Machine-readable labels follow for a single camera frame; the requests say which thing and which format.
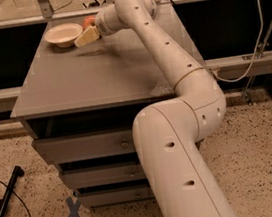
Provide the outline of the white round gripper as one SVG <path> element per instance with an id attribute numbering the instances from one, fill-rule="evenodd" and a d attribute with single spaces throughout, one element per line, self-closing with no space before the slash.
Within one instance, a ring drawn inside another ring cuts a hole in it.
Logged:
<path id="1" fill-rule="evenodd" d="M 119 19 L 114 5 L 109 5 L 98 12 L 94 22 L 96 26 L 89 25 L 85 28 L 84 32 L 74 41 L 75 46 L 81 48 L 81 46 L 95 42 L 101 35 L 109 36 L 117 31 L 128 29 L 128 26 Z"/>

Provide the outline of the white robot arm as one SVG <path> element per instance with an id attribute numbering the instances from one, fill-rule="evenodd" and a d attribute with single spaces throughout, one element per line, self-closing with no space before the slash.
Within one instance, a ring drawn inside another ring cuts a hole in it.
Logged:
<path id="1" fill-rule="evenodd" d="M 175 97 L 145 107 L 132 125 L 134 147 L 163 217 L 237 217 L 198 151 L 222 123 L 216 79 L 153 20 L 153 0 L 115 0 L 95 17 L 101 35 L 132 29 Z"/>

